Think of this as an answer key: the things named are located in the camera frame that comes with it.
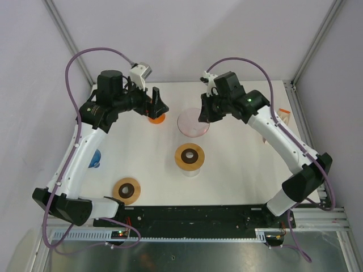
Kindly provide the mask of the pink glass dripper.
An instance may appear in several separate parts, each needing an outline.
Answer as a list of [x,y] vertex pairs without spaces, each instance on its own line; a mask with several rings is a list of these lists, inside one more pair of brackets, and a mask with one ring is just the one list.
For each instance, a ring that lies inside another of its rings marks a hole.
[[199,122],[200,108],[188,108],[179,114],[177,125],[179,131],[190,138],[197,138],[204,135],[210,124]]

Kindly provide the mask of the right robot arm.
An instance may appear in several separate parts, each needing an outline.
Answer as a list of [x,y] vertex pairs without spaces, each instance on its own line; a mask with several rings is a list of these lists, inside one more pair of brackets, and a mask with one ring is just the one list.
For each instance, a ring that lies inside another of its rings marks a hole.
[[256,130],[281,156],[292,176],[265,205],[262,222],[275,227],[282,214],[295,204],[304,201],[323,184],[330,170],[332,157],[318,154],[297,139],[275,111],[270,101],[258,90],[246,92],[234,72],[220,76],[203,72],[200,80],[207,91],[201,95],[199,122],[212,123],[231,114]]

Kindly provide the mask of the clear glass carafe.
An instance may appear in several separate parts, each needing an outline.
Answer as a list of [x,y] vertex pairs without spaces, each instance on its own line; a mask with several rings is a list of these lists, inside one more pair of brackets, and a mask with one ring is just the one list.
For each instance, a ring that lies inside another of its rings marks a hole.
[[193,171],[187,171],[187,170],[181,170],[182,174],[187,176],[187,177],[195,177],[200,173],[200,168],[193,170]]

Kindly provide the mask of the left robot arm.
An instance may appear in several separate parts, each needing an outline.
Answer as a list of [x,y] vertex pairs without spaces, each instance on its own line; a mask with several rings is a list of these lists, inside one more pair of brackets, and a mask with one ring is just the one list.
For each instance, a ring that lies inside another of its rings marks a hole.
[[84,199],[81,188],[97,148],[120,113],[133,110],[156,119],[168,112],[159,88],[153,87],[152,95],[147,95],[145,80],[150,74],[151,68],[142,63],[131,68],[128,77],[116,70],[99,74],[97,88],[77,113],[73,139],[59,169],[46,188],[36,188],[33,192],[33,200],[46,216],[55,216],[76,226],[97,218],[105,218],[115,227],[124,223],[121,201],[112,197]]

